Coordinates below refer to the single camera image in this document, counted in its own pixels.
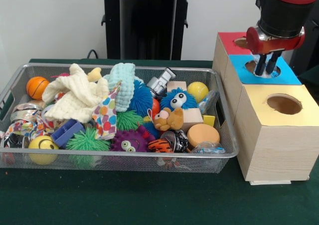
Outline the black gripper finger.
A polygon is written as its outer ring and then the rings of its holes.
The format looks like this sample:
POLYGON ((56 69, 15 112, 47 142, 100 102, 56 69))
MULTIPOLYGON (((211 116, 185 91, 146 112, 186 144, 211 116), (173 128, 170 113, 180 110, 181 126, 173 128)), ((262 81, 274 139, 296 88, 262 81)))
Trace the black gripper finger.
POLYGON ((266 55, 260 54, 260 58, 256 64, 255 75, 261 76, 265 70, 266 55))
POLYGON ((274 51, 266 66, 266 73, 270 75, 276 66, 278 58, 281 56, 280 51, 274 51))

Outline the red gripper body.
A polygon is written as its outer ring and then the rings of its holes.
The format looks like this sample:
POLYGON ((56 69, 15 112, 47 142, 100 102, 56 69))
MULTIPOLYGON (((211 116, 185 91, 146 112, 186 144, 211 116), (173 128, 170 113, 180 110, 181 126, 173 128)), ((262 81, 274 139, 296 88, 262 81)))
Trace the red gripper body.
POLYGON ((293 38, 280 38, 266 35, 258 26, 247 29, 247 48, 252 54, 270 54, 274 51, 294 50, 299 48, 305 40, 305 28, 293 38))

